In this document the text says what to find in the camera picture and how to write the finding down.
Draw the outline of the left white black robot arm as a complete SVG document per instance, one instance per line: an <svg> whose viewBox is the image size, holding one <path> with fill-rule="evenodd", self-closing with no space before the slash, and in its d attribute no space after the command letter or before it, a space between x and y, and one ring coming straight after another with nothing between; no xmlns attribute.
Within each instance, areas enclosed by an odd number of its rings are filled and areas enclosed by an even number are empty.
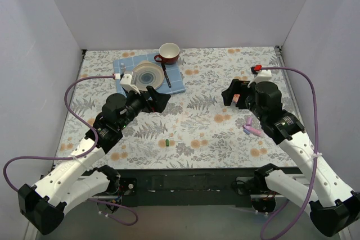
<svg viewBox="0 0 360 240"><path fill-rule="evenodd" d="M123 129L141 113L161 113L170 94L157 92L152 86L147 91L115 93L106 99L101 113L71 153L49 174L33 186L24 184L18 191L20 212L43 234L53 232L65 215L75 206L98 193L117 194L120 174L104 165L85 179L80 177L103 158L123 137Z"/></svg>

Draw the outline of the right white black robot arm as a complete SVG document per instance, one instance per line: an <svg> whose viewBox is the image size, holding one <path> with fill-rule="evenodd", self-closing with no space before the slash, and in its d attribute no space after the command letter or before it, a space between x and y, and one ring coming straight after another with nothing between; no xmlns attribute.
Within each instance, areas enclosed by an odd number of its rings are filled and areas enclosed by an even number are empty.
<svg viewBox="0 0 360 240"><path fill-rule="evenodd" d="M289 157L309 181L309 186L285 174L274 164L254 173L252 183L260 193L275 191L302 206L314 226L332 237L359 219L359 193L347 185L316 152L305 127L292 113L282 108L282 93L270 81L251 83L234 79L222 92L223 103L230 106L238 95L236 107L248 109L260 121L264 133Z"/></svg>

